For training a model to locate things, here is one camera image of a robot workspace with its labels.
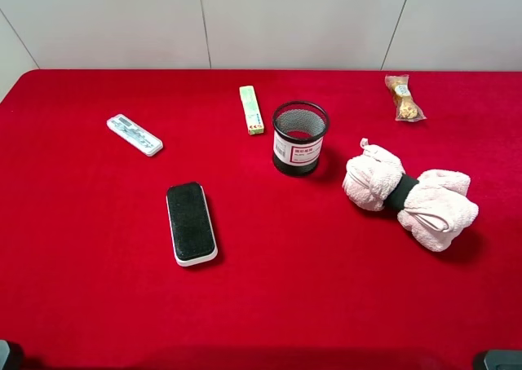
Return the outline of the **green white small box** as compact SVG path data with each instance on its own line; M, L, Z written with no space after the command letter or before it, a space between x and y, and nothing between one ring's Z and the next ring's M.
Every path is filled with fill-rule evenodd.
M239 88L241 104L244 110L246 126L249 135L262 134L264 123L259 110L259 104L253 86Z

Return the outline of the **white remote control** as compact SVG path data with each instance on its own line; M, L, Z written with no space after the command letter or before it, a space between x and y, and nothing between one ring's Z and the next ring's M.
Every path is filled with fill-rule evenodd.
M154 156L163 149L163 142L159 138L122 114L109 118L106 124L113 133L146 156Z

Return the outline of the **black mesh pen cup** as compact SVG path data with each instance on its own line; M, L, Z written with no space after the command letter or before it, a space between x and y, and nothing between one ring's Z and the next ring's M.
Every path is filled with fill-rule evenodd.
M285 175L303 177L319 164L323 139L330 127L319 105L295 100L282 104L272 115L272 162Z

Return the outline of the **gold chocolate pack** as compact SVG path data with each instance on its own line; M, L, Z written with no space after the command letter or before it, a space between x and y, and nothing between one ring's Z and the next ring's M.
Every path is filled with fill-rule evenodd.
M396 105L397 121L417 122L427 119L413 99L409 89L409 75L386 75L384 81Z

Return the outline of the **dark base right corner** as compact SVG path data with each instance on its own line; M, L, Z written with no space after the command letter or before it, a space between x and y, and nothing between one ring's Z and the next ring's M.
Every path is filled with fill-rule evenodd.
M522 370L522 350L481 351L473 359L474 370Z

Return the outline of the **black white board eraser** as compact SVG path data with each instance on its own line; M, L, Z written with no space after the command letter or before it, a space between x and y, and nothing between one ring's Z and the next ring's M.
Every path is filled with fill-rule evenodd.
M201 184L190 182L169 187L166 206L177 264L188 267L213 260L218 248Z

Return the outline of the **red tablecloth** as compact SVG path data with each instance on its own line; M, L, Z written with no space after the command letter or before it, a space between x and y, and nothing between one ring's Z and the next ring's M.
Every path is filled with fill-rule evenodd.
M34 70L1 103L1 336L38 368L468 369L521 346L521 76L412 73L398 122L377 72ZM264 123L249 135L239 88ZM330 118L319 164L272 162L272 115ZM146 156L118 114L163 142ZM366 138L408 174L471 177L442 253L346 198ZM175 261L166 192L197 182L217 256Z

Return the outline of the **pink rolled towel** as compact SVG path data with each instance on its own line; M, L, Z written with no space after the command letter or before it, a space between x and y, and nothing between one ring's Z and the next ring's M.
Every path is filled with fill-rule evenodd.
M476 219L479 207L467 198L471 178L450 170L407 175L388 150L360 142L362 153L347 161L343 190L359 208L396 212L401 226L424 248L446 250Z

